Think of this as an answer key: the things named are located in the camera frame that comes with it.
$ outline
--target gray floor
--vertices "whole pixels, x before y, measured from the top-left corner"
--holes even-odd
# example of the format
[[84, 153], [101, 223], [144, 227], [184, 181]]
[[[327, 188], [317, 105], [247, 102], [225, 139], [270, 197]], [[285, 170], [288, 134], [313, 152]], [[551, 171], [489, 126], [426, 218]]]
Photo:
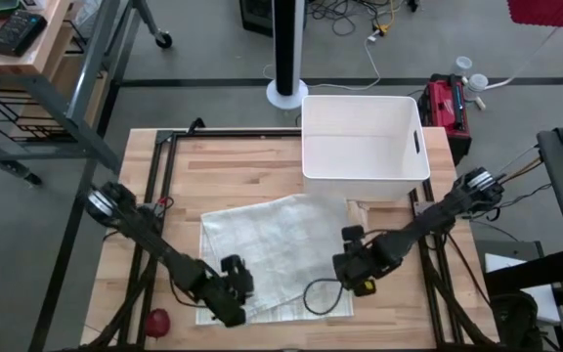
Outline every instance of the gray floor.
[[[175, 49], [160, 52], [141, 27], [127, 78], [255, 78], [272, 62], [272, 40], [242, 30], [237, 1], [151, 0], [150, 5], [158, 24], [172, 33]], [[469, 56], [474, 71], [507, 76], [550, 32], [512, 23], [502, 1], [426, 1], [423, 7], [415, 15], [407, 9], [398, 12], [391, 32], [372, 46], [382, 76], [446, 72], [457, 55]], [[330, 22], [308, 19], [304, 77], [373, 77], [363, 48], [368, 18], [357, 15], [354, 21], [358, 26], [354, 34], [337, 37]], [[523, 75], [563, 76], [563, 30]], [[362, 94], [403, 95], [418, 88], [376, 87]], [[349, 92], [316, 88], [312, 93]], [[507, 87], [483, 97], [486, 111], [468, 110], [474, 143], [460, 172], [476, 165], [497, 169], [530, 147], [537, 131], [563, 124], [563, 86]], [[118, 96], [106, 140], [122, 154], [130, 128], [185, 127], [196, 117], [209, 126], [291, 126], [295, 115], [273, 109], [263, 88], [129, 88]], [[0, 171], [0, 351], [25, 350], [29, 343], [83, 167], [80, 161], [27, 164], [45, 181], [43, 189], [29, 189]], [[105, 170], [97, 176], [108, 177]], [[528, 193], [547, 181], [540, 168], [510, 183], [505, 198]], [[552, 191], [504, 211], [495, 224], [521, 240], [541, 240], [546, 252], [563, 249], [563, 222]], [[504, 239], [483, 226], [474, 224], [473, 229], [478, 239]], [[101, 233], [92, 221], [84, 220], [49, 348], [78, 341]]]

